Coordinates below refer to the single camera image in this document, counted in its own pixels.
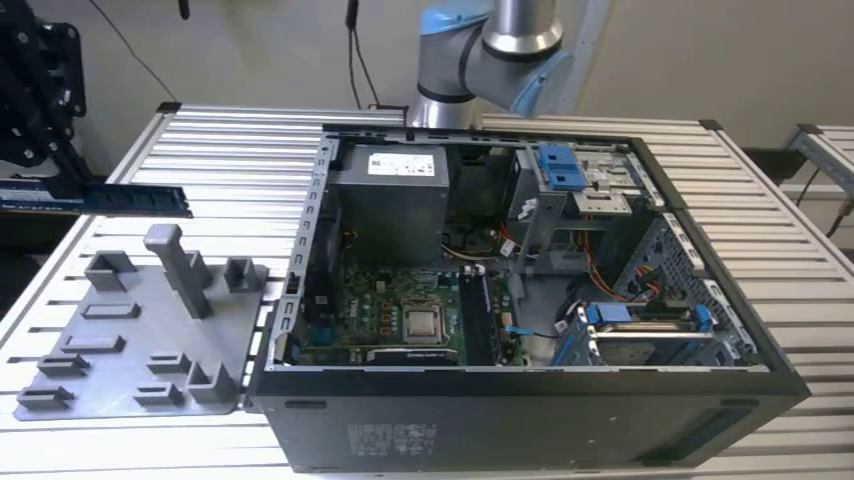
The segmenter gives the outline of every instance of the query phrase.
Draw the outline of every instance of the blue drive bracket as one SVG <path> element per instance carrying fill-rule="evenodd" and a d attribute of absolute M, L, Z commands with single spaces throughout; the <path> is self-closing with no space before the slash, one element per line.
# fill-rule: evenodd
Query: blue drive bracket
<path fill-rule="evenodd" d="M 551 190 L 580 192 L 587 188 L 587 178 L 572 149 L 567 146 L 538 146 L 536 162 L 546 177 L 546 184 Z"/>

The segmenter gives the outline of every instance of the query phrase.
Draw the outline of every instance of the blue plastic latch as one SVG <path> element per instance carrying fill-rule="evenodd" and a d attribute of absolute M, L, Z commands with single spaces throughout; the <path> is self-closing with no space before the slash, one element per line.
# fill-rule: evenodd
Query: blue plastic latch
<path fill-rule="evenodd" d="M 578 192 L 587 188 L 587 178 L 570 147 L 540 143 L 536 161 L 542 167 L 548 188 L 568 192 Z"/>
<path fill-rule="evenodd" d="M 587 323 L 590 325 L 599 323 L 599 311 L 596 310 L 595 305 L 592 307 L 587 307 Z"/>
<path fill-rule="evenodd" d="M 699 331 L 710 332 L 712 321 L 711 321 L 711 312 L 708 311 L 708 308 L 706 307 L 706 305 L 698 305 L 696 307 L 694 307 L 694 312 L 696 312 L 696 321 L 699 323 Z"/>
<path fill-rule="evenodd" d="M 626 305 L 622 303 L 596 303 L 594 307 L 598 310 L 602 323 L 628 323 L 631 322 L 631 314 Z"/>

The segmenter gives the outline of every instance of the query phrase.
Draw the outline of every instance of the aluminum table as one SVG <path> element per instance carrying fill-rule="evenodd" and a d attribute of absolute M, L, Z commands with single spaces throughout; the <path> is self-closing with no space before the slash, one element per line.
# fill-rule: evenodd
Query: aluminum table
<path fill-rule="evenodd" d="M 401 121 L 399 112 L 387 111 L 184 105 L 155 115 L 116 168 L 113 182 L 184 187 L 196 218 L 177 221 L 183 243 L 201 251 L 208 264 L 248 255 L 271 267 L 259 324 L 283 286 L 321 124 Z M 644 139 L 814 396 L 695 470 L 484 472 L 459 478 L 854 478 L 854 266 L 726 133 L 708 130 L 706 122 L 579 117 L 488 115 L 484 125 Z M 136 264 L 155 263 L 141 238 L 161 221 L 83 216 L 0 322 L 0 473 L 87 480 L 296 476 L 263 415 L 51 422 L 12 416 L 34 361 L 88 288 L 83 269 L 91 255 L 123 249 Z"/>

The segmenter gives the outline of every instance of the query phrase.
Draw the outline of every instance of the label sticker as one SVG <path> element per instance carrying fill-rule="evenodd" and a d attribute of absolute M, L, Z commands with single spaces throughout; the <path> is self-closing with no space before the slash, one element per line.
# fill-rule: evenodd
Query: label sticker
<path fill-rule="evenodd" d="M 356 457 L 428 457 L 437 431 L 435 423 L 347 425 L 349 454 Z"/>
<path fill-rule="evenodd" d="M 44 190 L 0 190 L 0 200 L 9 202 L 61 202 L 61 203 L 83 203 L 80 199 L 55 199 Z"/>
<path fill-rule="evenodd" d="M 566 332 L 568 328 L 570 322 L 567 322 L 566 320 L 560 320 L 558 323 L 555 323 L 555 330 L 558 331 L 558 333 Z"/>
<path fill-rule="evenodd" d="M 368 175 L 432 177 L 435 174 L 432 155 L 373 153 L 368 157 Z"/>
<path fill-rule="evenodd" d="M 500 254 L 506 257 L 512 253 L 512 249 L 516 248 L 516 243 L 508 238 L 504 239 L 504 243 L 502 244 L 502 249 L 499 250 Z"/>

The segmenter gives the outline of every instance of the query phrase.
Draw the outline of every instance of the green circuit board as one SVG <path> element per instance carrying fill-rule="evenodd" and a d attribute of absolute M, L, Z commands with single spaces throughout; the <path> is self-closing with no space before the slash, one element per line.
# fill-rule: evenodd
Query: green circuit board
<path fill-rule="evenodd" d="M 364 353 L 376 348 L 445 348 L 457 352 L 459 364 L 465 365 L 457 275 L 447 271 L 345 269 L 339 322 L 331 335 L 309 326 L 301 363 L 359 365 Z M 496 318 L 504 312 L 511 315 L 503 275 L 492 278 L 490 285 Z M 441 328 L 435 342 L 407 341 L 403 331 L 407 309 L 440 312 Z"/>

